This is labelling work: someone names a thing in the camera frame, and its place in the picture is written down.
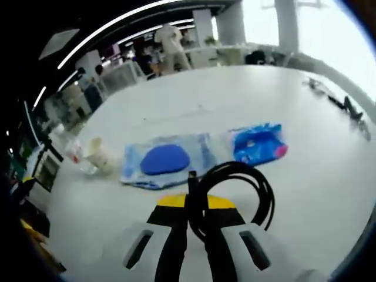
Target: coiled cable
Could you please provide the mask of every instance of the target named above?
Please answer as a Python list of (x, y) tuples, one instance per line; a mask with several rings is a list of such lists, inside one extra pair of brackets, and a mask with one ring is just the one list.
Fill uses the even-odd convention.
[(275, 199), (273, 190), (265, 176), (254, 167), (242, 162), (227, 162), (210, 169), (199, 181), (196, 172), (190, 172), (188, 178), (189, 194), (186, 197), (186, 209), (190, 227), (195, 235), (203, 242), (206, 237), (205, 211), (209, 209), (207, 194), (211, 188), (222, 181), (229, 179), (239, 179), (251, 184), (260, 199), (256, 214), (252, 223), (261, 226), (267, 215), (269, 220), (265, 226), (265, 231), (269, 228), (274, 215)]

